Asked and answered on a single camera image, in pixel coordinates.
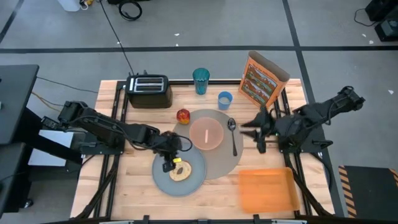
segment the yellow black striped tape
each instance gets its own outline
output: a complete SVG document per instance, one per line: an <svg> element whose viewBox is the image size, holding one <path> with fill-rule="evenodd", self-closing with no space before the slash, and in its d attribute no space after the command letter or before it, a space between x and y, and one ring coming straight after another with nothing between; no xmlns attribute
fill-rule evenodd
<svg viewBox="0 0 398 224"><path fill-rule="evenodd" d="M347 170L345 169L344 166L339 166L338 172L340 174L341 184L343 186L343 193L344 193L344 198L346 200L348 217L355 218L356 217L355 203L354 203L353 194L351 193L351 187L349 186Z"/></svg>
<svg viewBox="0 0 398 224"><path fill-rule="evenodd" d="M390 169L390 171L392 172L392 175L394 176L394 179L396 180L396 184L398 187L398 172L395 171L394 169Z"/></svg>

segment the black desk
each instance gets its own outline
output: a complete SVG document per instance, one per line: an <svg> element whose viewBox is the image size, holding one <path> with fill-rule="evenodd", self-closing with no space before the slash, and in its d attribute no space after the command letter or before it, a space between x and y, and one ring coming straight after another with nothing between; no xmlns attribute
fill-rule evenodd
<svg viewBox="0 0 398 224"><path fill-rule="evenodd" d="M26 108L38 65L0 66L0 217L17 212L29 193L29 166L32 148L81 164L79 152L39 135L41 118Z"/></svg>

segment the orange tray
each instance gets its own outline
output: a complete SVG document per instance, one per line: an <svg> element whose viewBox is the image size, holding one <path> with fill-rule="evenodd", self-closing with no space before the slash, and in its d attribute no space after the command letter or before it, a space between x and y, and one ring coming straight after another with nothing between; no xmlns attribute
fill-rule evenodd
<svg viewBox="0 0 398 224"><path fill-rule="evenodd" d="M287 167L240 171L239 193L246 213L300 209L293 173Z"/></svg>

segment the round placemat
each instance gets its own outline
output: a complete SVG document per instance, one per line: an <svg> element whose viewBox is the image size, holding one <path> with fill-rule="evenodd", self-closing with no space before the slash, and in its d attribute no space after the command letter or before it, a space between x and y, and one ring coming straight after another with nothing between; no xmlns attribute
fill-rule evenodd
<svg viewBox="0 0 398 224"><path fill-rule="evenodd" d="M239 128L234 130L235 146L238 152L233 155L232 133L228 129L227 123L230 117L217 110L196 110L190 113L189 124L176 124L174 132L189 138L190 126L199 118L213 118L220 122L224 131L224 138L220 145L208 151L201 151L206 159L206 179L216 179L229 174L238 164L243 152L243 135Z"/></svg>
<svg viewBox="0 0 398 224"><path fill-rule="evenodd" d="M174 181L170 178L170 174L163 172L162 164L164 158L156 154L152 163L152 177L156 186L163 192L171 196L182 197L196 191L206 176L206 161L201 151L193 146L189 151L179 151L178 155L182 161L186 161L191 165L191 174L185 180Z"/></svg>
<svg viewBox="0 0 398 224"><path fill-rule="evenodd" d="M191 124L189 138L201 150L212 150L219 146L224 137L223 127L216 119L198 118Z"/></svg>

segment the white object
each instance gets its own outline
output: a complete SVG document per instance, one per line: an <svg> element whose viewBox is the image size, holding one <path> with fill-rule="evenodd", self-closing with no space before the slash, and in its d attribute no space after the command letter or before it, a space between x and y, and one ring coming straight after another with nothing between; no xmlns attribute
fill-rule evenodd
<svg viewBox="0 0 398 224"><path fill-rule="evenodd" d="M63 146L70 147L72 143L73 133L64 133L63 131L51 131L51 130L40 130L39 135L55 141ZM32 155L30 156L28 165L30 166L64 166L66 163L65 159L52 156L46 152L38 149L33 149Z"/></svg>
<svg viewBox="0 0 398 224"><path fill-rule="evenodd" d="M80 10L79 0L58 0L63 7L63 10L67 12L77 12Z"/></svg>

